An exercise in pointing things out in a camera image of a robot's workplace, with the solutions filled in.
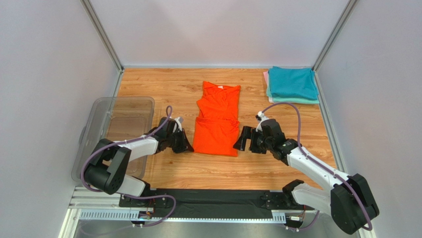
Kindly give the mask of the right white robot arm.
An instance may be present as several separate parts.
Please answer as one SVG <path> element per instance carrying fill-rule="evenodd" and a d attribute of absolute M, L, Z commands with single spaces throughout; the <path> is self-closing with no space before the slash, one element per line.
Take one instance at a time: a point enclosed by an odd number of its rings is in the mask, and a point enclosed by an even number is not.
<path fill-rule="evenodd" d="M 315 188 L 296 179 L 282 189 L 282 203 L 287 207 L 305 205 L 331 216 L 343 232 L 351 235 L 359 229 L 369 229 L 370 221 L 379 208 L 367 180 L 360 174 L 353 176 L 334 169 L 316 158 L 297 140 L 288 139 L 274 119 L 263 119 L 257 128 L 245 126 L 233 148 L 257 154 L 270 152 L 284 164 L 304 173 L 316 182 Z"/>

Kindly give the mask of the orange t shirt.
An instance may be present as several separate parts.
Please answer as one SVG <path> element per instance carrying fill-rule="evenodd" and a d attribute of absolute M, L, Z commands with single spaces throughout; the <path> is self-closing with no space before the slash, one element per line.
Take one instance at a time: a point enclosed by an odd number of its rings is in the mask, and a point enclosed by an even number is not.
<path fill-rule="evenodd" d="M 197 101 L 194 152 L 209 155 L 238 156 L 233 145 L 238 139 L 241 87 L 203 82 L 203 94 Z"/>

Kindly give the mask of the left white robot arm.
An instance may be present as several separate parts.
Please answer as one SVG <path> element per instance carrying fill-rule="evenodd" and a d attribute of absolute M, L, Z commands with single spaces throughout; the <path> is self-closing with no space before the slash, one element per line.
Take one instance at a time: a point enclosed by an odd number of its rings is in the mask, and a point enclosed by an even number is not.
<path fill-rule="evenodd" d="M 80 179 L 92 191 L 140 197 L 147 183 L 126 173 L 131 161 L 172 149 L 173 153 L 193 152 L 182 127 L 183 117 L 163 117 L 148 134 L 125 140 L 101 139 L 81 169 Z"/>

